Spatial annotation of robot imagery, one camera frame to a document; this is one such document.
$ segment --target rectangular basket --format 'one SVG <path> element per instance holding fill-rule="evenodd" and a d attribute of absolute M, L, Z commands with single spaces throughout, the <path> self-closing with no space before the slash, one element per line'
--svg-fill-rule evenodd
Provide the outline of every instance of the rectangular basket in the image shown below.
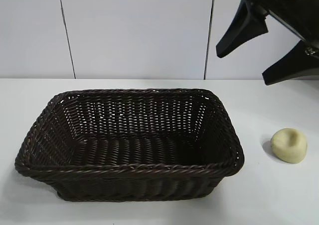
<path fill-rule="evenodd" d="M 68 201 L 199 198 L 243 164 L 224 106 L 202 89 L 58 94 L 15 159 Z"/>

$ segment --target tile grout line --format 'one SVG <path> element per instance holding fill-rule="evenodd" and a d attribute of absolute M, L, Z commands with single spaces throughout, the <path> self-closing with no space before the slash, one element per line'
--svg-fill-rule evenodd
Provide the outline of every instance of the tile grout line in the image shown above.
<path fill-rule="evenodd" d="M 207 74 L 207 63 L 208 63 L 211 27 L 212 27 L 212 21 L 213 21 L 213 13 L 214 13 L 214 2 L 215 2 L 215 0 L 211 1 L 209 30 L 208 30 L 208 39 L 207 39 L 207 47 L 206 47 L 206 58 L 205 58 L 205 69 L 204 69 L 204 78 L 203 78 L 204 80 L 206 80 L 206 74 Z"/>
<path fill-rule="evenodd" d="M 68 47 L 69 47 L 69 53 L 70 53 L 70 58 L 71 58 L 73 76 L 74 76 L 74 79 L 76 79 L 75 70 L 74 70 L 74 64 L 73 64 L 73 58 L 72 58 L 72 53 L 71 53 L 71 46 L 70 46 L 69 34 L 68 34 L 68 29 L 67 29 L 67 27 L 66 27 L 65 15 L 64 15 L 62 0 L 60 0 L 60 5 L 61 5 L 61 13 L 62 13 L 62 18 L 63 18 L 63 24 L 64 24 L 64 29 L 65 29 L 66 39 L 67 39 Z"/>

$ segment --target white table surface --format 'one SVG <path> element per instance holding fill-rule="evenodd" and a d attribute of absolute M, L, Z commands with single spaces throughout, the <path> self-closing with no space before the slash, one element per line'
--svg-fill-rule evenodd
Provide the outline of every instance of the white table surface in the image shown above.
<path fill-rule="evenodd" d="M 242 170 L 206 198 L 174 202 L 66 202 L 14 170 L 20 145 L 46 103 L 68 90 L 204 88 L 223 101 L 245 153 Z M 0 224 L 317 225 L 319 81 L 0 80 Z M 276 159 L 269 139 L 294 127 L 308 138 L 300 164 Z"/>

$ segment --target wicker basket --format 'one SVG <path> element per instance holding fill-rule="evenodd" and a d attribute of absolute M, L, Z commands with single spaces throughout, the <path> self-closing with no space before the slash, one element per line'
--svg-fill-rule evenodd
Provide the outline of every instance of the wicker basket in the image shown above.
<path fill-rule="evenodd" d="M 86 90 L 48 103 L 15 168 L 68 201 L 163 201 L 206 196 L 243 163 L 210 91 Z"/>

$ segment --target basket rim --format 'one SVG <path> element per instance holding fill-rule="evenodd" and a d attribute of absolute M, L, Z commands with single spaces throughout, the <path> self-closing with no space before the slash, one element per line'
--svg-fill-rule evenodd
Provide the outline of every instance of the basket rim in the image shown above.
<path fill-rule="evenodd" d="M 32 125 L 27 136 L 25 137 L 22 147 L 15 159 L 16 170 L 29 177 L 65 177 L 72 173 L 72 177 L 76 175 L 78 178 L 86 178 L 88 174 L 93 174 L 91 177 L 145 177 L 151 173 L 151 176 L 231 176 L 236 174 L 244 164 L 244 153 L 240 145 L 239 139 L 236 136 L 236 143 L 231 149 L 231 156 L 222 162 L 210 163 L 206 165 L 166 165 L 166 164 L 124 164 L 124 165 L 62 165 L 62 166 L 46 166 L 46 165 L 33 165 L 30 163 L 31 149 L 23 150 L 30 144 L 30 140 L 37 134 L 47 121 L 51 111 L 59 104 L 66 96 L 83 93 L 114 93 L 114 94 L 147 94 L 152 93 L 188 93 L 203 96 L 207 99 L 219 100 L 219 98 L 211 91 L 206 89 L 89 89 L 89 90 L 75 90 L 59 93 L 55 95 L 44 108 L 36 122 Z"/>

